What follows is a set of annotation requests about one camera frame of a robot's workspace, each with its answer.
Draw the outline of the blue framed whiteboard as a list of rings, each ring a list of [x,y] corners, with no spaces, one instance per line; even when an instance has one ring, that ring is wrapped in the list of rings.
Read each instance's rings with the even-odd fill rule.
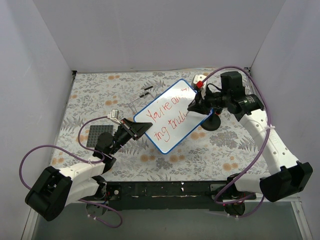
[[[195,95],[192,86],[180,79],[134,115],[135,122],[153,124],[145,135],[162,154],[171,152],[209,117],[197,112],[186,116]]]

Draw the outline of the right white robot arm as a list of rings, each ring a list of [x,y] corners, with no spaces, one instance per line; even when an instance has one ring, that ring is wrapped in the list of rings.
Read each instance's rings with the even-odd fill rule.
[[[193,78],[191,86],[196,95],[187,110],[208,115],[201,126],[215,131],[221,124],[219,114],[227,109],[259,147],[257,155],[264,158],[269,172],[268,176],[250,176],[245,171],[235,174],[221,191],[226,191],[232,199],[244,192],[259,193],[270,202],[301,192],[313,173],[312,166],[300,162],[287,148],[271,124],[266,106],[255,94],[246,94],[242,75],[237,71],[222,73],[221,86],[216,92],[209,89],[206,79],[202,75]]]

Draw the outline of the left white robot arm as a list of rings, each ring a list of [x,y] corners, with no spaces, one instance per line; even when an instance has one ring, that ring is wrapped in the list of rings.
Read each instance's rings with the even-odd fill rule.
[[[113,155],[129,140],[141,138],[153,125],[126,118],[113,118],[112,122],[118,125],[116,132],[101,133],[89,159],[80,159],[79,163],[69,167],[46,167],[34,185],[28,188],[25,203],[45,220],[52,221],[70,203],[86,197],[103,199],[107,193],[107,183],[102,174],[116,162]]]

